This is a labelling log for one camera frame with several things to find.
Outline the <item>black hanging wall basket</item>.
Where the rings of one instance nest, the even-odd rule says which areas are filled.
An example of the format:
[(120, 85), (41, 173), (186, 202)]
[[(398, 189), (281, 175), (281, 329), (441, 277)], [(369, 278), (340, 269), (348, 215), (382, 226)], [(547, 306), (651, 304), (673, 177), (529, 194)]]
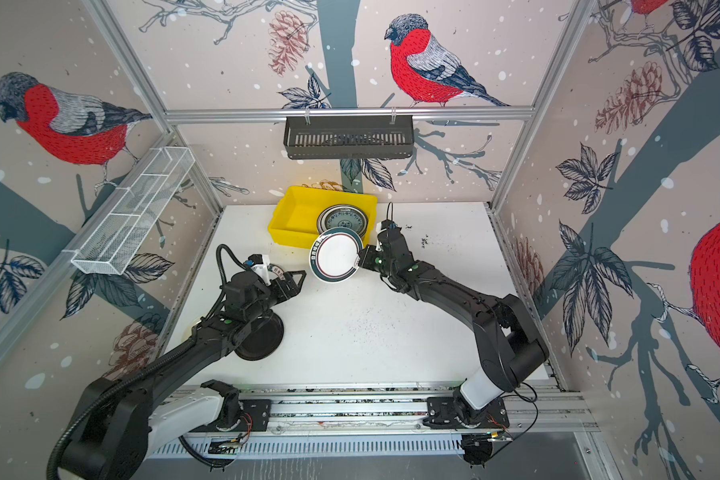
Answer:
[(292, 117), (283, 145), (291, 160), (405, 159), (414, 152), (411, 116)]

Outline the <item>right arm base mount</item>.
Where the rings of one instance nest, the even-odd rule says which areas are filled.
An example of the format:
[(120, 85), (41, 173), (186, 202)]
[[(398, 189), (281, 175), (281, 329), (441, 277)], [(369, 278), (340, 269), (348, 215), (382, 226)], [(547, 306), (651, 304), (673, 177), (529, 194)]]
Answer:
[(481, 409), (472, 408), (460, 396), (429, 397), (427, 415), (422, 424), (430, 429), (500, 429), (509, 428), (502, 399), (494, 399)]

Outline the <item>yellow plastic bin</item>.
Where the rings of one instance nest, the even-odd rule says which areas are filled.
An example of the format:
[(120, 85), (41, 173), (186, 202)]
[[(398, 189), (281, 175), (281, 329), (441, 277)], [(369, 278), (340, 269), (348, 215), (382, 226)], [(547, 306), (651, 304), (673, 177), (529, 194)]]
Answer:
[(376, 223), (378, 199), (372, 195), (291, 186), (278, 202), (268, 231), (281, 246), (309, 250), (318, 238), (320, 214), (335, 205), (357, 207), (368, 218), (368, 228)]

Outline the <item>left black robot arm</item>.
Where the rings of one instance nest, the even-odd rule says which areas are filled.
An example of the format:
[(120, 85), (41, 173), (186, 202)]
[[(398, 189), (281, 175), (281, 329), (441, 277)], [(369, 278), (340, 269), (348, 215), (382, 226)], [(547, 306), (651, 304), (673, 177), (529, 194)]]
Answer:
[(46, 476), (66, 470), (84, 479), (128, 479), (148, 454), (157, 407), (205, 367), (237, 350), (275, 317), (274, 306), (300, 294), (306, 273), (287, 271), (265, 283), (241, 271), (220, 287), (190, 337), (143, 369), (89, 384), (51, 450)]

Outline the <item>black round plate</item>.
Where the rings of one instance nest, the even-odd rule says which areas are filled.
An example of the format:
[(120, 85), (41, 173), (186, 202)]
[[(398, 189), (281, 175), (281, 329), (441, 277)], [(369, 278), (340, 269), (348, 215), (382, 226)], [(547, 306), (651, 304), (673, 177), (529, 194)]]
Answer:
[(280, 346), (284, 331), (282, 319), (272, 312), (269, 319), (235, 350), (235, 354), (246, 361), (262, 360)]

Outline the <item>dark lettered rim white plate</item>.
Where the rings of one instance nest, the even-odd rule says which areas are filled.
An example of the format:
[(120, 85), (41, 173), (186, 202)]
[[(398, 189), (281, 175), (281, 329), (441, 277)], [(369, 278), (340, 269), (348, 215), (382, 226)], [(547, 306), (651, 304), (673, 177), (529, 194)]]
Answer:
[(270, 264), (267, 270), (269, 279), (272, 283), (284, 285), (288, 284), (292, 280), (292, 276), (278, 265)]

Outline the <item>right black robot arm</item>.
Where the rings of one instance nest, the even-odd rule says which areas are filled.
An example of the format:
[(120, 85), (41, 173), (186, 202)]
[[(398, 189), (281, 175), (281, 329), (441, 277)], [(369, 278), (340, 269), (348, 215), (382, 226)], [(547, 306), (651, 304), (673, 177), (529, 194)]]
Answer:
[(359, 254), (362, 268), (378, 272), (391, 290), (441, 309), (472, 331), (480, 367), (456, 390), (454, 409), (461, 422), (475, 425), (487, 405), (514, 392), (548, 360), (540, 330), (517, 296), (478, 292), (416, 260), (395, 222), (381, 223), (377, 241)]

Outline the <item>teal patterned round plate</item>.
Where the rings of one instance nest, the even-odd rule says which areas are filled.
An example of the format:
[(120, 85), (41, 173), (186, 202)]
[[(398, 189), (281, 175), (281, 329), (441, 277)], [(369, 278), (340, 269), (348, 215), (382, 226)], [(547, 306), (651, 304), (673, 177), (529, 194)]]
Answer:
[(368, 217), (362, 210), (352, 205), (340, 204), (326, 208), (318, 216), (317, 230), (319, 234), (323, 234), (330, 229), (341, 227), (364, 236), (368, 224)]

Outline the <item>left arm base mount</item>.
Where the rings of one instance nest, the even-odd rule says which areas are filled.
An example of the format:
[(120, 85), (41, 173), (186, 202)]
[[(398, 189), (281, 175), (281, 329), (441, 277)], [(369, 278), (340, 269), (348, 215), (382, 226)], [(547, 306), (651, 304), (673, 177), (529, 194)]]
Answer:
[(269, 399), (227, 400), (209, 428), (212, 432), (265, 432), (271, 417)]

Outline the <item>medium green rimmed white plate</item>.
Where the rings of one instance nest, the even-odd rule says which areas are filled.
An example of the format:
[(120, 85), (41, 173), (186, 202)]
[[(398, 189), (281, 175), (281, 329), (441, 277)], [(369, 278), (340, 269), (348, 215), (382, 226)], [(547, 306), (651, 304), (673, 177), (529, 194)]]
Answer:
[(355, 231), (346, 227), (328, 229), (310, 249), (310, 270), (325, 283), (343, 282), (356, 273), (362, 248), (362, 239)]

